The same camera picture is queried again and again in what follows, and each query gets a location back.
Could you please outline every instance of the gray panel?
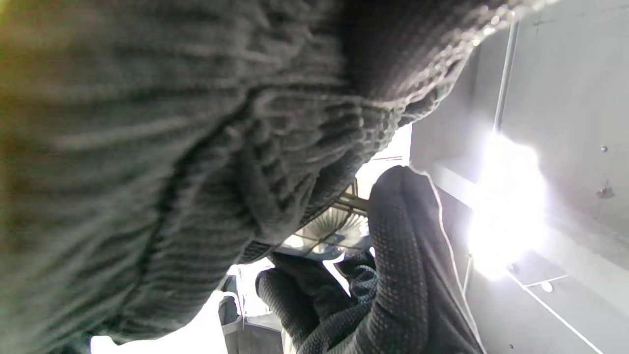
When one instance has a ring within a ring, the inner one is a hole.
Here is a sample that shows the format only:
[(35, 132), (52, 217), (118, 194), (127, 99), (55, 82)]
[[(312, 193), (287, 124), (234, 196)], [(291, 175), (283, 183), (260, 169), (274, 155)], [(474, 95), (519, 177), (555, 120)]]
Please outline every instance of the gray panel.
[(429, 171), (436, 160), (459, 156), (467, 149), (475, 76), (475, 61), (470, 60), (450, 95), (433, 113), (413, 125), (411, 165), (414, 168)]
[(467, 298), (489, 354), (595, 353), (510, 279), (475, 274)]
[(565, 0), (541, 11), (542, 22), (569, 20), (629, 7), (629, 0)]
[(533, 146), (554, 190), (598, 217), (618, 144), (613, 129), (626, 111), (625, 10), (523, 24), (506, 101), (503, 131)]
[[(629, 353), (629, 342), (619, 340), (629, 333), (629, 319), (607, 301), (571, 278), (552, 283), (554, 290), (544, 292), (531, 288), (554, 311), (573, 325), (591, 343), (605, 354)], [(568, 351), (551, 351), (551, 353)]]

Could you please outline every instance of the gloved hand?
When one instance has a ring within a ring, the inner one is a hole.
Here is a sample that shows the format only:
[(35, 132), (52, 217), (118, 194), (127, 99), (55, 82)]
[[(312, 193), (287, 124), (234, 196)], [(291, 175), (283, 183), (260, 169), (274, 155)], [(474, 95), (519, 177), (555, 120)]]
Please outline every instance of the gloved hand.
[(258, 294), (298, 352), (484, 353), (430, 177), (389, 169), (371, 191), (368, 215), (376, 258), (337, 264), (351, 296), (312, 260), (272, 254), (276, 267), (258, 276)]

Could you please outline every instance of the ribbed knit fabric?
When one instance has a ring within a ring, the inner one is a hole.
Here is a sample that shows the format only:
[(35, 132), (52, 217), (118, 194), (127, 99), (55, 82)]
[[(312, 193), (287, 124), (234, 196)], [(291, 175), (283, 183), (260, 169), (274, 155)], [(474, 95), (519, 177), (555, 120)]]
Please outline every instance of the ribbed knit fabric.
[(9, 0), (0, 352), (183, 327), (436, 107), (506, 2)]

